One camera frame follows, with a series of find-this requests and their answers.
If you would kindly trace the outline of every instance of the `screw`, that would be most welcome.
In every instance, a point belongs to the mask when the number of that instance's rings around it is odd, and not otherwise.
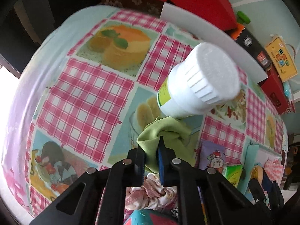
[[[207,169],[207,172],[208,172],[209,174],[215,174],[217,171],[216,171],[215,168],[209,167],[209,168]]]
[[[94,167],[89,167],[89,168],[86,170],[87,174],[92,174],[92,173],[94,173],[94,172],[96,172],[96,171],[97,171],[97,169],[95,169]]]
[[[172,163],[173,163],[173,164],[180,164],[180,163],[181,163],[181,160],[180,160],[179,158],[174,158],[174,159],[172,160]]]
[[[124,159],[124,160],[122,161],[122,163],[123,163],[124,165],[129,165],[129,164],[132,163],[132,160],[127,158],[127,159]]]

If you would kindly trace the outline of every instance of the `green mint leaf print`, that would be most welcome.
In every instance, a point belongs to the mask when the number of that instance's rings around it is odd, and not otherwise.
[[[120,34],[117,34],[115,30],[104,30],[104,31],[101,31],[101,34],[106,37],[109,37],[109,38],[116,38],[120,35]]]
[[[127,40],[123,39],[123,38],[114,38],[113,42],[115,43],[115,45],[121,49],[127,49],[128,47],[128,42]]]

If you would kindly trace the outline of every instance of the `purple packet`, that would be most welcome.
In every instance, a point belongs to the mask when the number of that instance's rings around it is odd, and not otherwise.
[[[199,169],[213,167],[222,173],[225,162],[225,147],[207,140],[201,140],[202,147],[199,158]]]

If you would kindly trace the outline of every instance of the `bottle label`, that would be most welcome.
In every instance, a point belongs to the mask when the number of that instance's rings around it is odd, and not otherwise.
[[[171,99],[168,91],[168,78],[165,79],[165,81],[159,88],[157,98],[160,106],[162,106],[163,104],[165,104],[167,101]]]

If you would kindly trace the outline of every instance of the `orange and black box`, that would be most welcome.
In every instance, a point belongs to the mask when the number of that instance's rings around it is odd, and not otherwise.
[[[267,71],[272,63],[268,53],[244,25],[237,25],[238,27],[228,31],[228,34]]]

